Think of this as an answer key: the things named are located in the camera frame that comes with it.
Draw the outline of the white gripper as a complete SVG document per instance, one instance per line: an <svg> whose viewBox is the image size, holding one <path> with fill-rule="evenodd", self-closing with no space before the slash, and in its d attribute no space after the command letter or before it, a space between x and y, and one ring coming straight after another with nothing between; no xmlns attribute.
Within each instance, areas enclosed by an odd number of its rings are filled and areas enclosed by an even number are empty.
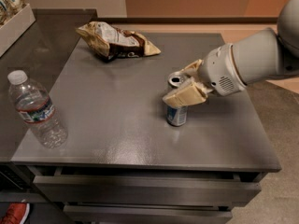
<svg viewBox="0 0 299 224"><path fill-rule="evenodd" d="M203 61L198 59L188 64L180 73L189 77L170 77L168 92L163 97L173 108L204 103L213 90L220 96L228 96L246 88L238 74L231 43L213 49ZM199 77L203 83L194 79Z"/></svg>

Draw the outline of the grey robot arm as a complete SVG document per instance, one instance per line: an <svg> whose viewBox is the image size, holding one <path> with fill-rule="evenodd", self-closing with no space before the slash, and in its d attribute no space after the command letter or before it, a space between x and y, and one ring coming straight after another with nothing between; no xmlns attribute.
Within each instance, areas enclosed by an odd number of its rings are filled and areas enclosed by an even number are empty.
<svg viewBox="0 0 299 224"><path fill-rule="evenodd" d="M277 28L266 28L210 51L179 71L187 80L163 101L174 108L201 104L210 93L228 96L249 84L298 74L299 0L290 0L278 15Z"/></svg>

